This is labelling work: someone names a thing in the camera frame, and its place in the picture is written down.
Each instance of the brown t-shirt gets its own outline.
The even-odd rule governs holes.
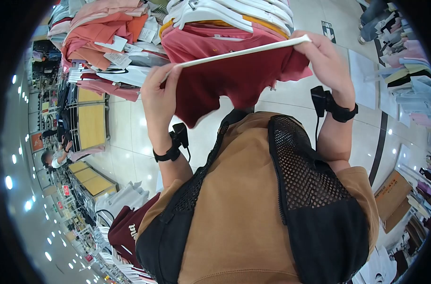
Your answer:
[[[299,282],[288,230],[280,218],[277,177],[269,155],[267,125],[273,115],[277,114],[250,114],[225,134],[196,203],[179,283]],[[379,216],[366,170],[351,167],[336,174],[365,212],[371,253]],[[182,184],[175,180],[163,191],[144,216],[138,235]]]

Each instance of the maroon sweatshirt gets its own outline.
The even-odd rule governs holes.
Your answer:
[[[159,200],[159,196],[160,193],[156,194],[156,196],[135,211],[128,206],[124,206],[116,216],[116,219],[113,220],[113,224],[111,224],[108,231],[108,241],[118,251],[119,255],[141,270],[143,268],[135,257],[136,232],[143,220],[144,214]]]

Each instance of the white sticker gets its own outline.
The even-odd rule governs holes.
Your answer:
[[[94,42],[94,43],[96,45],[108,47],[108,48],[111,48],[111,49],[116,50],[116,51],[122,51],[122,49],[124,48],[124,46],[127,43],[127,39],[115,35],[113,37],[113,43],[112,44],[102,43],[102,42]]]
[[[128,56],[125,56],[121,53],[105,53],[103,57],[118,65],[121,69],[125,69],[130,64],[130,62],[132,62]]]
[[[124,46],[124,51],[127,52],[141,52],[143,51],[143,49],[139,46],[135,46],[133,44],[128,44],[126,43],[126,45]]]
[[[152,39],[156,35],[156,31],[143,28],[139,34],[138,39],[145,42],[152,42]]]

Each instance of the ceiling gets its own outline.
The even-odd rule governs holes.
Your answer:
[[[50,197],[43,198],[38,176],[44,170],[40,164],[35,165],[33,162],[31,140],[25,141],[29,128],[28,104],[23,93],[28,103],[35,104],[30,109],[37,109],[37,99],[30,102],[23,63],[12,75],[15,75],[15,80],[12,80],[6,94],[8,101],[4,130],[0,137],[0,156],[4,173],[12,180],[11,189],[9,182],[6,182],[6,208],[16,226],[17,237],[43,282],[105,283],[98,265],[94,264],[92,269],[88,269],[88,262],[83,255],[65,238],[67,229],[60,226],[61,218],[53,210],[53,200]]]

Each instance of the black mesh vest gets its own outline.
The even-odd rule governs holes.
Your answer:
[[[175,192],[136,242],[139,263],[159,284],[178,281],[201,185],[227,129],[228,124],[220,128],[206,164]],[[300,281],[348,281],[365,264],[369,250],[368,224],[359,203],[290,117],[271,117],[268,137],[278,181],[274,190]]]

